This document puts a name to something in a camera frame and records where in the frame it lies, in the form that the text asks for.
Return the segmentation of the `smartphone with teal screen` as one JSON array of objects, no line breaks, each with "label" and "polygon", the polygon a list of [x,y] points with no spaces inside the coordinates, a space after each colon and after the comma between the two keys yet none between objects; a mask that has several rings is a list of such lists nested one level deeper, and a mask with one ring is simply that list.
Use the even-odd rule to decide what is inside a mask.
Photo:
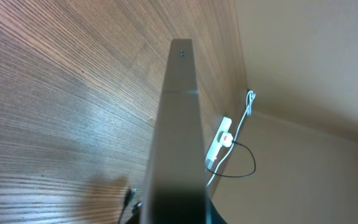
[{"label": "smartphone with teal screen", "polygon": [[204,141],[193,43],[173,39],[145,178],[141,223],[206,223]]}]

